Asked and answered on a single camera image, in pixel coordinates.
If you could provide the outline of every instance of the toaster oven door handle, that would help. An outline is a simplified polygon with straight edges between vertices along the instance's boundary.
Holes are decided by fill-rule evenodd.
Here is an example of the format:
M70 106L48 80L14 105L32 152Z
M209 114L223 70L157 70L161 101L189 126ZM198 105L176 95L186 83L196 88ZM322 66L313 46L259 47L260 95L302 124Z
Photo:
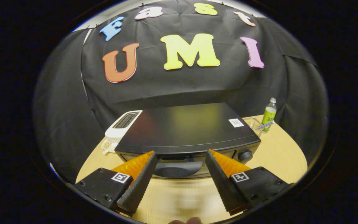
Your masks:
M160 177L179 178L197 173L203 166L203 161L188 163L157 163L154 174Z

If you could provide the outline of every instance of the orange letter u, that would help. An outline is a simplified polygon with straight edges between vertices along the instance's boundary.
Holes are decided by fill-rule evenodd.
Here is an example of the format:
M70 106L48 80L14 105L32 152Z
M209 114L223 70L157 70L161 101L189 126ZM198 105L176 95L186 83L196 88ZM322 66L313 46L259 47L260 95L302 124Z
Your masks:
M122 82L128 80L136 71L136 48L139 43L133 43L125 46L122 51L126 52L126 69L118 72L115 66L115 57L118 51L111 51L103 56L102 60L105 62L105 74L108 81L112 83Z

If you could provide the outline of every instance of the white wall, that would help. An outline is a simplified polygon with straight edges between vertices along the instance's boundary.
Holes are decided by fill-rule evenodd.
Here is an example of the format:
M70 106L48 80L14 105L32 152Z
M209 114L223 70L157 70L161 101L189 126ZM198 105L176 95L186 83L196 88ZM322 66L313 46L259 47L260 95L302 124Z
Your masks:
M84 24L80 25L73 31L85 29L88 26L90 28L95 27L96 24L101 24L104 21L106 21L112 17L115 17L123 12L126 12L126 11L131 10L136 7L139 7L142 5L142 3L149 4L149 3L153 3L153 2L159 2L159 1L164 1L164 0L127 0L127 1L124 1L120 4L117 4L115 6L112 6L108 9L106 9L105 11L103 11L100 14L98 14L97 16L91 18L90 20L86 21ZM253 14L255 17L265 17L261 13L257 12L254 8L249 7L241 2L237 2L234 0L209 0L209 1L216 2L216 3L223 2L226 6L237 8L243 12Z

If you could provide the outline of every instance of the wooden table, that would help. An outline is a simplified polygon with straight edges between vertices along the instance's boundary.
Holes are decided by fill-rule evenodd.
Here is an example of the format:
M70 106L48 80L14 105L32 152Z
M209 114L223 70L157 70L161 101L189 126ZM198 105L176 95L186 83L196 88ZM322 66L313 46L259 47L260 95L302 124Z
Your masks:
M261 121L263 115L254 117ZM265 167L287 183L300 180L307 171L307 163L294 140L277 124L272 125L260 139L258 149L246 165L250 168ZM76 182L99 167L113 169L124 163L115 153L103 154L101 144L104 140L89 155ZM150 224L167 224L172 220L186 222L191 217L200 217L205 224L233 217L226 212L211 177L187 180L152 178L132 218Z

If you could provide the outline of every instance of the foam letter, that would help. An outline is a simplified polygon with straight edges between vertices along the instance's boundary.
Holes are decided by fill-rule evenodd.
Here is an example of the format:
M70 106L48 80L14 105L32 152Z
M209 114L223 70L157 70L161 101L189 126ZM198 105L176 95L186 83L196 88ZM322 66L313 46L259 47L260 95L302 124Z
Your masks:
M145 19L147 17L158 17L158 16L162 15L161 10L162 10L162 8L158 7L158 6L145 8L142 11L140 11L137 16L135 16L135 19L136 20L142 20L142 19Z
M196 34L193 42L188 44L179 35L168 35L161 38L167 47L166 70L182 68L183 63L178 60L178 54L188 66L193 66L197 53L200 59L199 66L219 66L220 61L216 58L212 46L213 36L211 34Z
M126 69L122 72L118 72L115 66L115 56L118 55L118 51L111 51L103 56L102 60L105 62L105 75L108 81L117 83L132 77L136 71L136 48L138 47L138 43L133 43L122 49L123 52L126 52Z
M234 12L234 14L237 14L241 20L243 20L244 23L250 25L250 26L253 26L255 27L256 25L254 23L252 23L250 21L250 17L247 17L246 15L244 15L242 12Z
M258 48L256 47L256 44L258 42L248 37L240 37L240 39L244 41L244 43L246 43L247 50L250 55L250 60L248 61L248 65L254 68L263 68L264 64L260 60Z
M121 28L116 28L121 27L122 22L120 22L119 20L122 20L123 18L123 16L116 18L114 21L112 21L99 31L99 33L103 32L106 35L106 41L110 40L112 37L114 37L121 31Z
M196 3L194 4L196 7L196 12L199 14L206 14L206 15L217 15L218 12L214 9L215 7L211 6L210 4L203 4L203 3Z

